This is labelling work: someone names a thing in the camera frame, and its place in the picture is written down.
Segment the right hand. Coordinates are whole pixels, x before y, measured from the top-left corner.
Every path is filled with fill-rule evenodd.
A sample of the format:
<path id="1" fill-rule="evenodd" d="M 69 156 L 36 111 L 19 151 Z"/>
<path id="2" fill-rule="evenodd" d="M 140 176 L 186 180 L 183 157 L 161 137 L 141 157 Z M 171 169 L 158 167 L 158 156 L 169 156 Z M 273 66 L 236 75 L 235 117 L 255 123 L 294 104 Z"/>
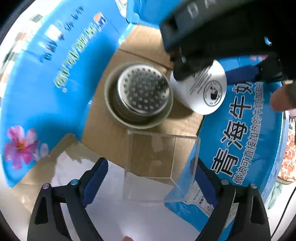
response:
<path id="1" fill-rule="evenodd" d="M 277 89 L 271 95 L 270 106 L 274 111 L 278 112 L 295 109 L 295 81 Z"/>

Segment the left hand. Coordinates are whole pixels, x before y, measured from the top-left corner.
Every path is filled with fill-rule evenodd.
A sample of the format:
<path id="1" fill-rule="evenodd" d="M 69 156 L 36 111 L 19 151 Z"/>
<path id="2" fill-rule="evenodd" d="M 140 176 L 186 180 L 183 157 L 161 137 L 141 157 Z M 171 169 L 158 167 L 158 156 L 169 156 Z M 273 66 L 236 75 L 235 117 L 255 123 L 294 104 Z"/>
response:
<path id="1" fill-rule="evenodd" d="M 125 236 L 122 241 L 133 241 L 131 237 Z"/>

